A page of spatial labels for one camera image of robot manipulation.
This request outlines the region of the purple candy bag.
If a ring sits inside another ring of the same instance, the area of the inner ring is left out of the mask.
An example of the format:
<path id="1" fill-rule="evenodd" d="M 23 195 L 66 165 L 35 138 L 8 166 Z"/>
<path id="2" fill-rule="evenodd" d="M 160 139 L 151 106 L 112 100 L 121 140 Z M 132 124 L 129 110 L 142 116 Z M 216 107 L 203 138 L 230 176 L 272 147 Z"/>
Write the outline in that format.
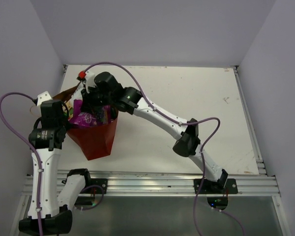
<path id="1" fill-rule="evenodd" d="M 98 112 L 81 112 L 70 124 L 78 128 L 89 128 L 106 125 L 111 121 L 111 107 L 107 105 Z"/>

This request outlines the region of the brown yellow chips bag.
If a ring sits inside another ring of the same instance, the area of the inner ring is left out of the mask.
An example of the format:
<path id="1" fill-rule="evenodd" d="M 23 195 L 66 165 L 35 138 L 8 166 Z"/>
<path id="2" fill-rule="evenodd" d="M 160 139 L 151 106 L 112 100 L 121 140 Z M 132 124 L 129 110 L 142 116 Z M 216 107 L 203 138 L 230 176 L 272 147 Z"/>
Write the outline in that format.
<path id="1" fill-rule="evenodd" d="M 83 104 L 83 96 L 81 92 L 75 92 L 65 104 L 69 110 L 68 121 L 73 123 L 74 119 L 81 113 L 81 107 Z"/>

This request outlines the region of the red brown paper bag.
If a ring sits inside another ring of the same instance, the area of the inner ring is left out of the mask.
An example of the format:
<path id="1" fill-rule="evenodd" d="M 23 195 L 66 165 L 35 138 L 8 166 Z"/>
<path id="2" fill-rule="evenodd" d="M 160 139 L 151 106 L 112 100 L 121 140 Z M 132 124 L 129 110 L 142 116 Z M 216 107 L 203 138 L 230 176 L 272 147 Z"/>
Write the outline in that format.
<path id="1" fill-rule="evenodd" d="M 52 97 L 52 100 L 43 102 L 38 107 L 41 116 L 36 120 L 33 131 L 29 135 L 29 142 L 36 150 L 46 149 L 53 151 L 57 149 L 56 129 L 58 119 L 62 113 L 67 114 L 67 117 L 69 117 L 69 110 L 65 103 L 75 92 L 81 92 L 84 88 L 83 85 L 72 87 Z M 78 128 L 71 124 L 72 128 L 66 133 L 66 136 L 69 136 L 79 146 L 87 160 L 94 160 L 111 154 L 118 111 L 112 106 L 110 107 L 111 123 L 89 128 Z"/>

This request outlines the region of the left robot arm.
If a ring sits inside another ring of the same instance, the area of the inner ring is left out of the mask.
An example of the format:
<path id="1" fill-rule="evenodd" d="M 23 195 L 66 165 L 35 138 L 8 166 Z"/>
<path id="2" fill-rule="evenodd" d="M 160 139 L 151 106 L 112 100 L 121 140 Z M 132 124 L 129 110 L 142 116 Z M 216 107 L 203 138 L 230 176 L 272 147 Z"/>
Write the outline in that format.
<path id="1" fill-rule="evenodd" d="M 68 120 L 60 100 L 38 102 L 41 117 L 29 135 L 33 148 L 33 182 L 27 218 L 19 222 L 19 231 L 30 236 L 52 236 L 70 232 L 73 208 L 81 193 L 92 188 L 87 169 L 71 170 L 63 189 L 57 191 L 58 164 Z"/>

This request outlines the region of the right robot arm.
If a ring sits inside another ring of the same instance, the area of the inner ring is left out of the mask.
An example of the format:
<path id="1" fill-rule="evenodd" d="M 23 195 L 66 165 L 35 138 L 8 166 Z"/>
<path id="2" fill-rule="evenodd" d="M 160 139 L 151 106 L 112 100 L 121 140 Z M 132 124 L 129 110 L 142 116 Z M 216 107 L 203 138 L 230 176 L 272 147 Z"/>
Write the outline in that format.
<path id="1" fill-rule="evenodd" d="M 77 78 L 83 83 L 83 99 L 93 106 L 110 105 L 119 112 L 143 118 L 175 139 L 173 151 L 188 157 L 203 172 L 211 191 L 222 192 L 227 187 L 228 173 L 205 153 L 206 141 L 199 138 L 199 121 L 186 120 L 171 114 L 151 102 L 140 90 L 123 87 L 109 72 L 98 75 L 81 71 Z"/>

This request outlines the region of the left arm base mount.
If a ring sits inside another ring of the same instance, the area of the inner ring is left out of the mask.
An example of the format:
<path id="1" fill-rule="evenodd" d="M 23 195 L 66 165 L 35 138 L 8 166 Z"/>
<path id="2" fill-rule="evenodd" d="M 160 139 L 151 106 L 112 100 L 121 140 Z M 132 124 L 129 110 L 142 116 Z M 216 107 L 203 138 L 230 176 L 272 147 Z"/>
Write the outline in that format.
<path id="1" fill-rule="evenodd" d="M 90 194 L 91 196 L 101 195 L 107 193 L 108 179 L 106 178 L 92 178 L 89 186 L 96 185 L 96 187 L 91 187 L 84 190 L 84 194 Z"/>

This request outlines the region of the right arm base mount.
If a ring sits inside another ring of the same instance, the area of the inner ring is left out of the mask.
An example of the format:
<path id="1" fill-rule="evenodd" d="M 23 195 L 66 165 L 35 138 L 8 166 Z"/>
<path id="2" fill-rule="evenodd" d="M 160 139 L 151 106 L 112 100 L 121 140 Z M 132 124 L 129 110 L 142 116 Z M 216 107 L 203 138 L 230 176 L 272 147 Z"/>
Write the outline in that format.
<path id="1" fill-rule="evenodd" d="M 217 182 L 205 178 L 199 194 L 238 194 L 237 183 L 234 178 L 228 178 L 224 187 L 221 187 Z"/>

